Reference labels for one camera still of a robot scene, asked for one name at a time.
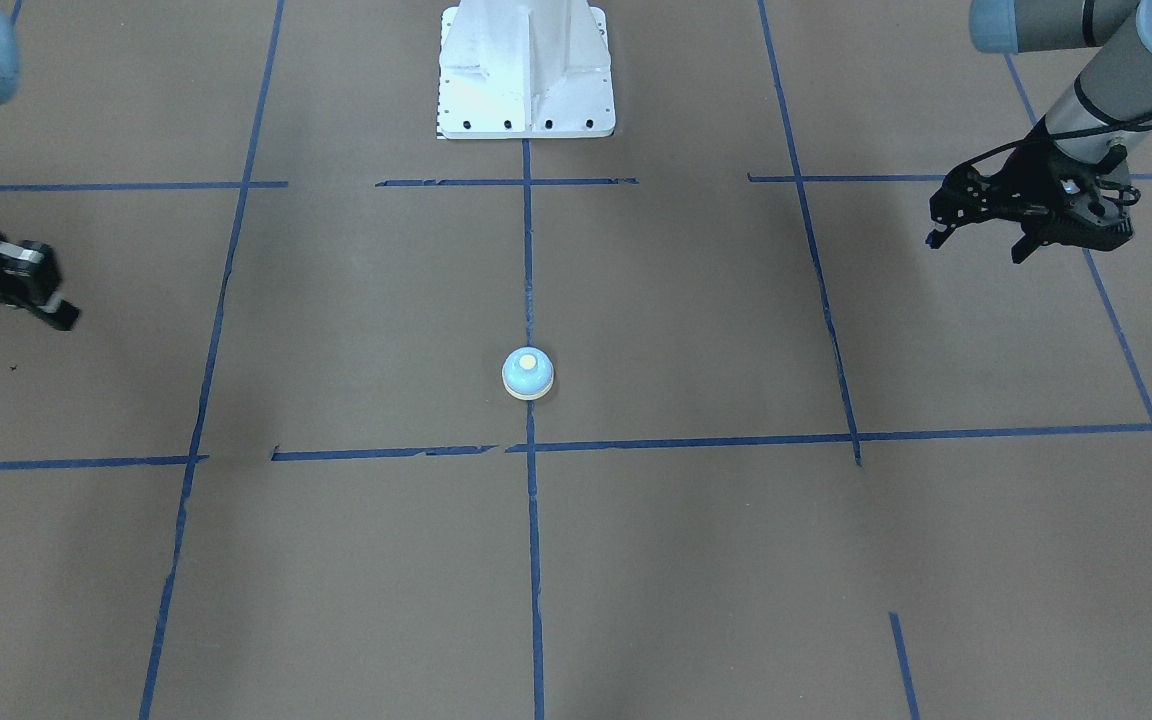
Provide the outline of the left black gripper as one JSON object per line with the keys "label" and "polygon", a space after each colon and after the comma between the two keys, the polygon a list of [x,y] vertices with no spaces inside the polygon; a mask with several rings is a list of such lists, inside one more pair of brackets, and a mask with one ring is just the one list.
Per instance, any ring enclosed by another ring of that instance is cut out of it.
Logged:
{"label": "left black gripper", "polygon": [[1137,204],[1126,143],[1111,141],[1093,162],[1066,156],[1049,132],[1033,129],[1011,150],[1005,168],[983,176],[958,164],[929,199],[932,228],[925,245],[941,249],[952,233],[970,223],[1005,219],[1020,223],[1011,264],[1023,264],[1052,243],[1114,251],[1134,238],[1130,209]]}

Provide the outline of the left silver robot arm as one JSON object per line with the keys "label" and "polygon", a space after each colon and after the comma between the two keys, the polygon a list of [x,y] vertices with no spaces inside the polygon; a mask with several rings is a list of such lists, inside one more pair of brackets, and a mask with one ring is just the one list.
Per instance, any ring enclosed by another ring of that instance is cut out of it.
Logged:
{"label": "left silver robot arm", "polygon": [[964,225],[1018,223],[1011,262],[1043,247],[1111,252],[1134,237],[1140,200],[1129,158],[1152,132],[1152,1],[973,1],[969,31],[980,53],[1094,50],[1092,59],[1020,141],[1005,164],[956,165],[929,200],[929,247]]}

